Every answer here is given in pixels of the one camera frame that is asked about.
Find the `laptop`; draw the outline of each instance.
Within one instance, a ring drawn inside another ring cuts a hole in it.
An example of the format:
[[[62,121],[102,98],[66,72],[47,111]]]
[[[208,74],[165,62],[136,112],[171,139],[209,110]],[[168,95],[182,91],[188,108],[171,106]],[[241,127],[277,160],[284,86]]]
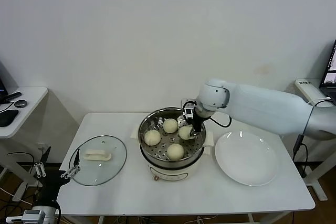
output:
[[[327,68],[324,72],[320,83],[320,90],[323,94],[331,98],[333,104],[336,105],[336,40],[332,48],[332,52],[328,61]]]
[[[0,79],[0,97],[8,95],[8,92]]]

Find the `glass lid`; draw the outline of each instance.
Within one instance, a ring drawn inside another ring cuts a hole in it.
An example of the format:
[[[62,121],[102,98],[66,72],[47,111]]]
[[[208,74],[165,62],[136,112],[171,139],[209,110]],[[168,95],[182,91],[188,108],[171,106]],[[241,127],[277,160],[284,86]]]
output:
[[[114,178],[123,168],[127,150],[114,136],[96,136],[80,145],[72,154],[69,168],[79,149],[79,173],[74,180],[84,186],[97,186]]]

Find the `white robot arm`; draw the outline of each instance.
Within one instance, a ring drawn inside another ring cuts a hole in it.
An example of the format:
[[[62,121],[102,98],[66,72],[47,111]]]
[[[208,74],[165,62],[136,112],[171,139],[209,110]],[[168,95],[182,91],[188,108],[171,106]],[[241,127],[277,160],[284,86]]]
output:
[[[190,123],[198,126],[216,111],[279,135],[318,140],[336,138],[336,106],[313,107],[299,96],[276,90],[211,79],[200,89]]]

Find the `white wall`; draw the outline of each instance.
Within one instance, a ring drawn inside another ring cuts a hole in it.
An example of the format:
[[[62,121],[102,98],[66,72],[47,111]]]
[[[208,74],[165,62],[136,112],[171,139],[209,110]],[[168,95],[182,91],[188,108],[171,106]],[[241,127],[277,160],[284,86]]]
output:
[[[320,77],[334,13],[334,0],[0,0],[0,61],[80,122],[179,105],[209,77],[278,90]]]

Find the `desk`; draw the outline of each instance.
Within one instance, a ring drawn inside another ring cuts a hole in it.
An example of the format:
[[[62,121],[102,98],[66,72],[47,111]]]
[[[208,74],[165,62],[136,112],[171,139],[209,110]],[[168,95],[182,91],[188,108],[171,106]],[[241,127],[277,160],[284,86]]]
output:
[[[321,98],[325,98],[326,96],[319,90],[320,81],[318,79],[299,79],[295,81],[295,86],[298,90],[303,94],[303,96],[313,102],[312,105],[315,105],[321,100]],[[330,107],[334,106],[331,102],[322,102],[318,106]],[[307,186],[311,186],[317,197],[320,201],[328,200],[326,194],[324,193],[321,185],[318,182],[318,179],[324,175],[327,171],[332,169],[336,165],[336,152],[334,152],[331,156],[329,156],[321,165],[319,165],[314,171],[311,171],[310,167],[307,166],[306,174],[307,176],[304,178],[304,182]]]
[[[9,94],[15,92],[21,92],[22,96],[12,99],[11,101],[26,100],[28,105],[21,109],[14,107],[14,105],[9,108],[18,109],[19,114],[9,126],[0,127],[0,138],[10,138],[15,135],[43,97],[48,93],[48,89],[44,87],[20,87],[8,89]],[[9,169],[26,183],[34,184],[37,181],[29,172],[19,166],[11,156],[6,155],[6,152],[1,149],[0,165],[4,167],[4,171],[0,174],[0,179],[6,173],[7,169]]]
[[[99,186],[82,186],[74,180],[61,187],[58,202],[63,215],[69,216],[154,216],[154,215],[216,215],[276,212],[262,223],[273,223],[291,211],[309,210],[315,203],[293,164],[280,137],[234,121],[221,128],[212,121],[206,130],[214,133],[215,142],[226,132],[245,130],[263,137],[279,157],[279,173],[268,185],[249,187],[229,178],[214,157],[204,155],[199,170],[179,182],[154,181],[139,150],[131,138],[134,129],[148,113],[87,114],[63,160],[67,170],[76,148],[98,135],[112,135],[127,148],[124,168],[112,180]],[[225,124],[227,115],[214,118]]]

